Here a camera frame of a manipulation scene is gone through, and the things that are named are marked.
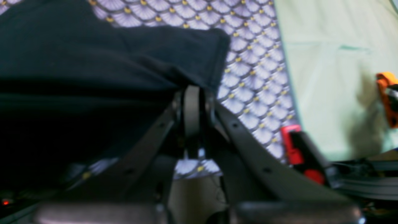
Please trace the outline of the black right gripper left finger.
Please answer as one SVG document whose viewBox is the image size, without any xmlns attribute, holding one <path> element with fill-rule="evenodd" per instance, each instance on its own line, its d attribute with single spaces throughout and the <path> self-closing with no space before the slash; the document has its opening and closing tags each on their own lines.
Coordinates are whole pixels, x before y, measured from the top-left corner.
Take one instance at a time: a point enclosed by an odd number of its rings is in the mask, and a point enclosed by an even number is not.
<svg viewBox="0 0 398 224">
<path fill-rule="evenodd" d="M 138 183 L 159 153 L 168 135 L 181 124 L 193 122 L 185 137 L 199 133 L 200 88 L 188 86 L 175 94 L 148 132 L 118 162 L 49 202 L 38 206 L 36 224 L 166 224 L 164 203 L 147 197 L 134 202 L 129 190 Z"/>
</svg>

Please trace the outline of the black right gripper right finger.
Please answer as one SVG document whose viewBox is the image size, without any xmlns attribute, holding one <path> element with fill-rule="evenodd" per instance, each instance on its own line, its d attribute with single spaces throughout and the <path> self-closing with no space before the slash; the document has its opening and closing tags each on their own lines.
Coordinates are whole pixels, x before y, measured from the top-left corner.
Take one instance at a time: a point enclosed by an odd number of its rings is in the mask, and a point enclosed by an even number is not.
<svg viewBox="0 0 398 224">
<path fill-rule="evenodd" d="M 223 172 L 222 224 L 363 224 L 360 207 L 281 164 L 210 93 L 203 96 L 206 147 Z"/>
</svg>

